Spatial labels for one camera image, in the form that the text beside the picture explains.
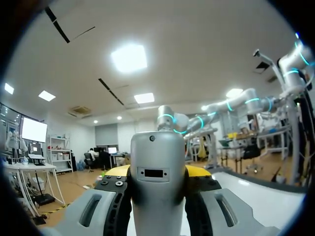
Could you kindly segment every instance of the ceiling light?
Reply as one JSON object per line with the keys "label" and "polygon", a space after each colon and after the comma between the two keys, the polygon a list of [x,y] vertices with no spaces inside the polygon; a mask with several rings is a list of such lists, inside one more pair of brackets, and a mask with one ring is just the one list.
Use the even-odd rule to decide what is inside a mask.
{"label": "ceiling light", "polygon": [[148,102],[154,102],[154,96],[153,93],[149,92],[149,93],[144,93],[144,94],[139,94],[139,95],[135,95],[134,99],[136,99],[136,102],[138,104],[141,103],[148,103]]}
{"label": "ceiling light", "polygon": [[226,96],[228,98],[232,98],[232,97],[240,95],[242,92],[243,90],[241,88],[232,88],[229,92],[227,92]]}
{"label": "ceiling light", "polygon": [[123,73],[133,72],[147,67],[146,53],[142,45],[130,44],[111,54],[116,68]]}
{"label": "ceiling light", "polygon": [[46,92],[45,90],[43,90],[43,92],[41,92],[39,94],[39,97],[50,102],[51,100],[53,100],[56,96],[50,94],[49,92]]}
{"label": "ceiling light", "polygon": [[9,84],[7,84],[7,83],[5,83],[4,89],[5,89],[5,91],[7,91],[7,92],[10,93],[10,94],[13,94],[13,92],[14,92],[14,88],[11,87],[11,86],[10,86]]}

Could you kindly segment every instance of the office chair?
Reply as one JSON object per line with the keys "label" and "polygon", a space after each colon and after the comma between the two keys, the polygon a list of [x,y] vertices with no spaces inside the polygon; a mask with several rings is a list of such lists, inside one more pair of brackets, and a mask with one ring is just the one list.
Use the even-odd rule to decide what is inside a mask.
{"label": "office chair", "polygon": [[250,169],[254,169],[254,173],[256,174],[258,172],[258,169],[262,170],[263,167],[259,164],[256,164],[254,159],[256,157],[260,156],[260,149],[257,146],[257,144],[253,144],[253,145],[249,145],[244,149],[244,155],[243,155],[243,160],[246,159],[252,159],[252,164],[248,165],[246,167],[246,171],[244,172],[244,174],[246,175],[248,170]]}
{"label": "office chair", "polygon": [[93,159],[92,159],[92,155],[88,152],[84,153],[84,162],[85,164],[89,167],[89,172],[94,172],[93,170],[91,170],[91,166],[94,165]]}

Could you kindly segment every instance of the gray wall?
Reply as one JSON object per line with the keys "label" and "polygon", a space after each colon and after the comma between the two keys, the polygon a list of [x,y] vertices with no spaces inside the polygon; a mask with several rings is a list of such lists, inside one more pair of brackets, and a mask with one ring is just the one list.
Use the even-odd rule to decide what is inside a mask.
{"label": "gray wall", "polygon": [[117,124],[106,124],[95,127],[96,145],[118,144]]}

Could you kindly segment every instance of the person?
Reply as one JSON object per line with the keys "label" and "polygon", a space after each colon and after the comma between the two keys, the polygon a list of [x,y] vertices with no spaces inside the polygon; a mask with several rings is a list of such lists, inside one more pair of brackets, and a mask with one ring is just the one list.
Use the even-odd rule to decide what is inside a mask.
{"label": "person", "polygon": [[98,156],[98,153],[95,152],[93,148],[90,148],[90,150],[88,151],[88,153],[91,154],[92,160],[95,161],[95,158]]}
{"label": "person", "polygon": [[102,170],[109,170],[110,169],[110,154],[102,148],[99,153],[100,163],[102,165]]}

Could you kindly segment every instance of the white wall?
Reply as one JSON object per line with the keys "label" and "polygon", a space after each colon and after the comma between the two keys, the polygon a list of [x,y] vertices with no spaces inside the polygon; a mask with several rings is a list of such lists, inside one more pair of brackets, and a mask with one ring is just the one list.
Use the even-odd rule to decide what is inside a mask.
{"label": "white wall", "polygon": [[135,123],[118,123],[117,132],[119,151],[130,153],[131,138],[136,133]]}
{"label": "white wall", "polygon": [[130,152],[131,138],[135,133],[157,130],[156,119],[118,123],[118,147],[121,152]]}
{"label": "white wall", "polygon": [[84,160],[84,153],[95,147],[95,127],[78,124],[74,119],[48,113],[45,119],[49,135],[68,134],[70,148],[76,162]]}

